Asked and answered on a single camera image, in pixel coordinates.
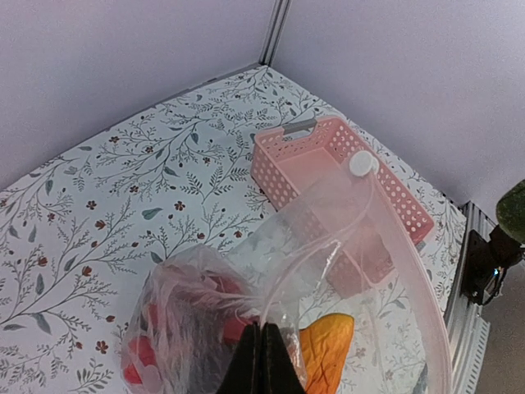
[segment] orange object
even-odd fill
[[[336,394],[354,337],[354,318],[328,314],[299,334],[308,374],[307,394]]]

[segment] table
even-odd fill
[[[127,392],[119,345],[156,263],[228,251],[273,212],[249,176],[253,133],[340,115],[261,66],[167,100],[0,192],[0,393]],[[349,121],[436,222],[422,261],[445,311],[464,216]]]

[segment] green ball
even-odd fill
[[[507,235],[525,244],[525,179],[501,197],[495,215]]]

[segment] floral tablecloth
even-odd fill
[[[257,228],[273,208],[249,176],[253,134],[329,114],[340,115],[262,66],[147,109],[0,192],[0,393],[127,392],[119,347],[150,270],[197,243],[226,252]],[[351,124],[433,216],[421,256],[445,310],[464,217]],[[381,313],[403,298],[389,283]],[[363,368],[354,347],[349,369]]]

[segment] basket handle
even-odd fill
[[[297,121],[296,123],[283,125],[283,135],[290,135],[296,133],[297,131],[310,131],[310,129],[312,129],[312,131],[310,131],[310,133],[312,133],[313,129],[315,129],[315,126],[317,126],[317,119],[315,117],[312,119],[307,119],[306,121]]]

